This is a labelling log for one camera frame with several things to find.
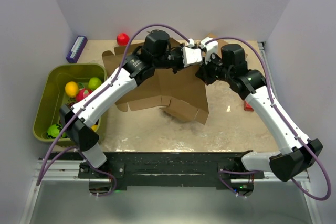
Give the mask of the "brown cardboard box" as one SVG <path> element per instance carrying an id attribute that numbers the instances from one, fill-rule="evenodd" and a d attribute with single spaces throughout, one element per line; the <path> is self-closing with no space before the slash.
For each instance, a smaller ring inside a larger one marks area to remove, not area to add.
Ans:
<path id="1" fill-rule="evenodd" d="M 190 66 L 176 74 L 172 69 L 156 69 L 115 104 L 123 112 L 159 107 L 182 122 L 206 124 L 209 108 L 205 83 L 196 76 L 199 68 Z"/>

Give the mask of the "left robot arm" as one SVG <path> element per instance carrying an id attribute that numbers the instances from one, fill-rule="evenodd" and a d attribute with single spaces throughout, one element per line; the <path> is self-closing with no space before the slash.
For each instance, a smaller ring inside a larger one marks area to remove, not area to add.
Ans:
<path id="1" fill-rule="evenodd" d="M 186 39 L 185 43 L 175 49 L 171 45 L 169 34 L 155 29 L 135 49 L 130 50 L 130 43 L 126 45 L 116 70 L 96 90 L 73 106 L 63 105 L 60 108 L 62 129 L 91 165 L 93 175 L 97 178 L 105 177 L 109 165 L 99 146 L 99 136 L 92 126 L 120 98 L 151 78 L 156 69 L 184 69 L 187 58 L 184 51 L 194 45 L 194 40 Z"/>

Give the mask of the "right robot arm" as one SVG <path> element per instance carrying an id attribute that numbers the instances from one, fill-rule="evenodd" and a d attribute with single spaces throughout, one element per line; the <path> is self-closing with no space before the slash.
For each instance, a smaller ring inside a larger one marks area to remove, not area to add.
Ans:
<path id="1" fill-rule="evenodd" d="M 263 74 L 248 69 L 244 49 L 239 44 L 219 48 L 215 41 L 203 42 L 200 48 L 205 52 L 205 59 L 196 76 L 206 84 L 216 80 L 227 82 L 259 115 L 279 148 L 278 152 L 248 152 L 234 165 L 235 175 L 246 178 L 253 170 L 259 170 L 273 172 L 286 182 L 311 167 L 314 164 L 312 155 L 320 154 L 322 143 L 319 139 L 311 140 L 294 124 L 274 94 L 268 91 Z"/>

